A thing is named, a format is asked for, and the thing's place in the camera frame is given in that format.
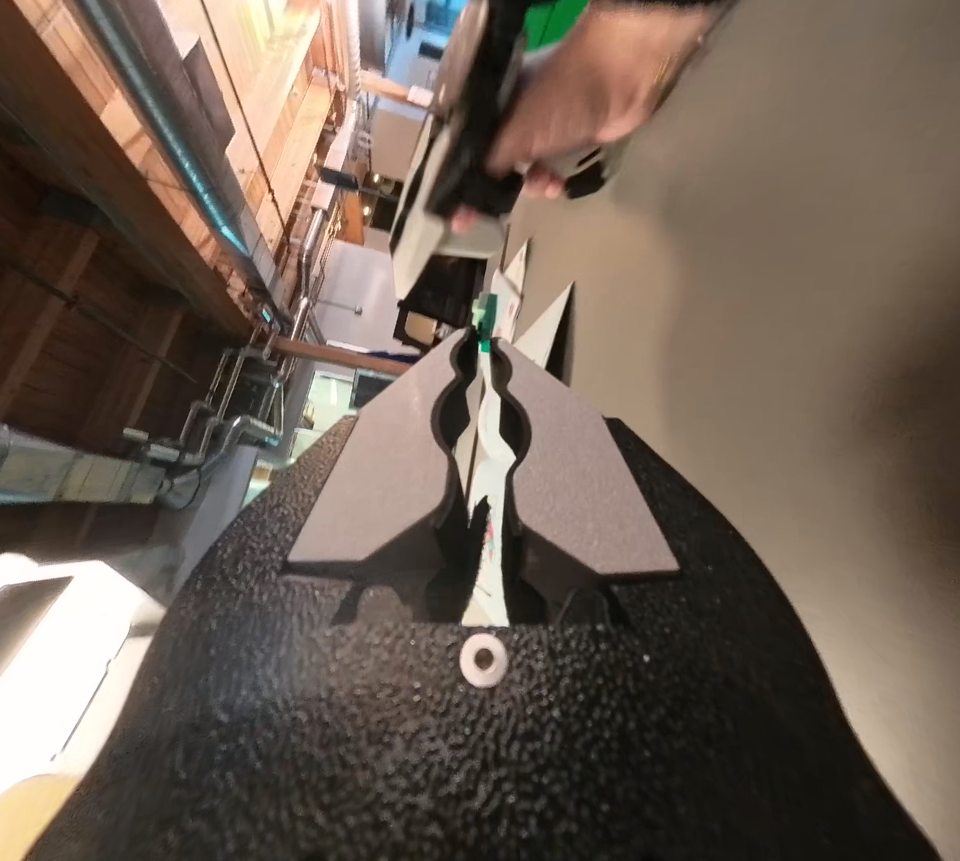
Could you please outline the black monitor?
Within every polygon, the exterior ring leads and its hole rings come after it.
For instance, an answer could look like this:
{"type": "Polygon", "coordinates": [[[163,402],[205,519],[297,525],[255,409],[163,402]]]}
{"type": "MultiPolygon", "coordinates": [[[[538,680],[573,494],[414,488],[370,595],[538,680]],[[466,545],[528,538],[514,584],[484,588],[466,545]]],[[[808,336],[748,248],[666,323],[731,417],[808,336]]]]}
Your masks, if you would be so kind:
{"type": "Polygon", "coordinates": [[[467,327],[486,267],[486,261],[479,259],[431,258],[412,291],[397,303],[393,339],[426,353],[453,331],[467,327]]]}

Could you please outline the yellow-cornered instruction booklet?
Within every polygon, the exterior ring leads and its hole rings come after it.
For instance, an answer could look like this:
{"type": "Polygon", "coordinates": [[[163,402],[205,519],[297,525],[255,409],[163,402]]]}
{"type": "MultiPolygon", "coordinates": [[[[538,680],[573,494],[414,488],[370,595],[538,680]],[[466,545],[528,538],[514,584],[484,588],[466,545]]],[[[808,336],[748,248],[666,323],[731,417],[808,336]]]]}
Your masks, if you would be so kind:
{"type": "Polygon", "coordinates": [[[496,296],[493,336],[512,343],[521,314],[531,240],[527,239],[505,268],[494,272],[490,287],[496,296]]]}

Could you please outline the closed white instruction booklet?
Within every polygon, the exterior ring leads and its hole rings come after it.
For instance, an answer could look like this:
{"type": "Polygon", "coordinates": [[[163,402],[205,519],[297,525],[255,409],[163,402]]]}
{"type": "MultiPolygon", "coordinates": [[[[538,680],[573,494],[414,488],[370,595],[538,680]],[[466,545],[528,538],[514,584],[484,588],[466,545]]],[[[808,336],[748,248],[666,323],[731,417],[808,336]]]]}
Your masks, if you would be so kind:
{"type": "Polygon", "coordinates": [[[513,346],[559,382],[569,383],[575,283],[570,282],[513,346]]]}

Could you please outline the person's right hand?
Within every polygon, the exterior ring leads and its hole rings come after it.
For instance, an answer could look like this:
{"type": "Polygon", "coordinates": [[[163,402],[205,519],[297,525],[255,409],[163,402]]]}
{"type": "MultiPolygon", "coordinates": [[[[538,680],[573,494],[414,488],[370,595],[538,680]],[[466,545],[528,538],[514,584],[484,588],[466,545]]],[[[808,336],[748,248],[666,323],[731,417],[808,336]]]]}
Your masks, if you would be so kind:
{"type": "Polygon", "coordinates": [[[591,0],[525,73],[486,172],[519,173],[525,194],[558,198],[564,181],[551,164],[617,143],[647,123],[728,8],[591,0]]]}

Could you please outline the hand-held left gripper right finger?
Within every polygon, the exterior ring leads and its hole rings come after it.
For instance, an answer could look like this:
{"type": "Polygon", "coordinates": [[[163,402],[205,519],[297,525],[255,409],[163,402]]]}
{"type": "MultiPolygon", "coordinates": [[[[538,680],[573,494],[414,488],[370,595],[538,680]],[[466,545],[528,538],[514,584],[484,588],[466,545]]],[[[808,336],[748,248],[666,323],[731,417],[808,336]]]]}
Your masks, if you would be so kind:
{"type": "Polygon", "coordinates": [[[490,344],[503,483],[508,623],[618,618],[613,588],[680,574],[606,419],[503,339],[490,344]]]}

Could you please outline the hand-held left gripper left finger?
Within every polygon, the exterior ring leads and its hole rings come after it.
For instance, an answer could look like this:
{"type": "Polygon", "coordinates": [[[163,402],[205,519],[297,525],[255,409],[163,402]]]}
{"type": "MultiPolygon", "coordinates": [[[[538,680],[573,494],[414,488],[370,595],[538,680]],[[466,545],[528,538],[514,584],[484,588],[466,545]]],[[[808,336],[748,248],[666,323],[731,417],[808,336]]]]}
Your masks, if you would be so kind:
{"type": "Polygon", "coordinates": [[[390,589],[417,621],[460,624],[481,562],[454,450],[471,416],[474,328],[362,408],[287,556],[287,574],[390,589]]]}

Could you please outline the open instruction booklet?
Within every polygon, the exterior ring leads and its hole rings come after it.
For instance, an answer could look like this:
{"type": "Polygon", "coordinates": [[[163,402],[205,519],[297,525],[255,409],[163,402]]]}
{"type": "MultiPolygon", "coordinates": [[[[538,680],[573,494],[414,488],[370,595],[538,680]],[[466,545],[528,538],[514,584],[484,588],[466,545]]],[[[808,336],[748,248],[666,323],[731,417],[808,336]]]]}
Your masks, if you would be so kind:
{"type": "Polygon", "coordinates": [[[481,351],[478,369],[482,389],[475,412],[474,454],[467,482],[470,514],[486,503],[481,560],[473,591],[462,615],[466,627],[505,627],[509,623],[503,579],[506,482],[516,459],[500,431],[502,402],[493,386],[492,352],[481,351]]]}

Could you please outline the silver rectangular duct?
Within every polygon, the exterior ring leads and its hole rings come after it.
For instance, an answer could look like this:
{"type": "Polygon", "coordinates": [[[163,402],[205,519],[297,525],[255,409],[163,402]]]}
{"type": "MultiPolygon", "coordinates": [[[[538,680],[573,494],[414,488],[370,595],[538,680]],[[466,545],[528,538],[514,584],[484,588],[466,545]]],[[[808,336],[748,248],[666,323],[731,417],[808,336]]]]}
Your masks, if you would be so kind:
{"type": "Polygon", "coordinates": [[[132,458],[92,454],[1,429],[1,503],[158,505],[174,511],[203,497],[212,474],[237,447],[277,447],[282,432],[248,415],[222,426],[204,451],[183,452],[149,439],[132,458]]]}

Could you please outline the wooden beam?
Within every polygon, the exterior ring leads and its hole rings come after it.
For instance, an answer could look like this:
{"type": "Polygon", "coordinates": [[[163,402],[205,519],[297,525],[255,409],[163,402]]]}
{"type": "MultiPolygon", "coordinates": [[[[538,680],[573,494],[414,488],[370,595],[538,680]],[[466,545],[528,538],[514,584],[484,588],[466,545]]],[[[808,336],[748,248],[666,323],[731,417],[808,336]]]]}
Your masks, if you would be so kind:
{"type": "Polygon", "coordinates": [[[354,371],[365,371],[398,377],[409,371],[413,364],[351,349],[315,344],[292,338],[276,338],[270,348],[286,357],[314,363],[327,363],[354,371]]]}

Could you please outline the ceiling light panel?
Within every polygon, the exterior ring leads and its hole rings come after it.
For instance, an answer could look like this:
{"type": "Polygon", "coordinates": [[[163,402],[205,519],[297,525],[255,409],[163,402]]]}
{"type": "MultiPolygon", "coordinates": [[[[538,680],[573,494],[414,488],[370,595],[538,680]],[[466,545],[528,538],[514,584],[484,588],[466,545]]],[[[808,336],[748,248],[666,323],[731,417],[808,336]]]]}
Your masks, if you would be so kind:
{"type": "Polygon", "coordinates": [[[2,789],[47,773],[130,638],[164,607],[102,560],[1,558],[2,789]]]}

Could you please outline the silver round ventilation duct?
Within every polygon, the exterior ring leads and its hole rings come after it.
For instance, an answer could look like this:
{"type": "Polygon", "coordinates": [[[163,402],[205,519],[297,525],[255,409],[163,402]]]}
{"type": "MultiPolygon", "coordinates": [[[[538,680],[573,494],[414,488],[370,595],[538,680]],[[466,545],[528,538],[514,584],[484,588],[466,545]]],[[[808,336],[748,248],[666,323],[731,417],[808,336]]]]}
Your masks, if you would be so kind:
{"type": "Polygon", "coordinates": [[[258,278],[242,195],[155,0],[71,0],[219,246],[258,278]]]}

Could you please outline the silver vertical pipe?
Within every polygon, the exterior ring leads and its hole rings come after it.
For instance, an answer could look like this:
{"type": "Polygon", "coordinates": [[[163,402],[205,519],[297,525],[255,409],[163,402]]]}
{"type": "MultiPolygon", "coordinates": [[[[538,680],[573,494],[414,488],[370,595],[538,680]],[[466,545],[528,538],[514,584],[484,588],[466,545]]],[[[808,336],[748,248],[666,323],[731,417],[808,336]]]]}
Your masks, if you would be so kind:
{"type": "Polygon", "coordinates": [[[306,231],[296,256],[296,298],[290,339],[302,341],[305,338],[308,322],[314,307],[314,266],[324,234],[329,222],[329,212],[323,207],[312,211],[306,231]]]}

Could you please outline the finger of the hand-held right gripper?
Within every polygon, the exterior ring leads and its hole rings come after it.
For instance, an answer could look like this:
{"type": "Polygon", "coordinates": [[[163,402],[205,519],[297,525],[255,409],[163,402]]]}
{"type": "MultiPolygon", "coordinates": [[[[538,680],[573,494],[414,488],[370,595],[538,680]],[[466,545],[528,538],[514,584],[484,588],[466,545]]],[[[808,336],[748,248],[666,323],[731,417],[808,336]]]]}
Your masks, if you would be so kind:
{"type": "Polygon", "coordinates": [[[413,292],[435,258],[457,256],[451,246],[450,207],[454,125],[439,115],[426,116],[414,148],[410,170],[390,228],[392,284],[398,301],[413,292]]]}
{"type": "Polygon", "coordinates": [[[502,254],[506,242],[507,221],[480,212],[453,212],[439,217],[441,238],[438,256],[489,260],[502,254]]]}

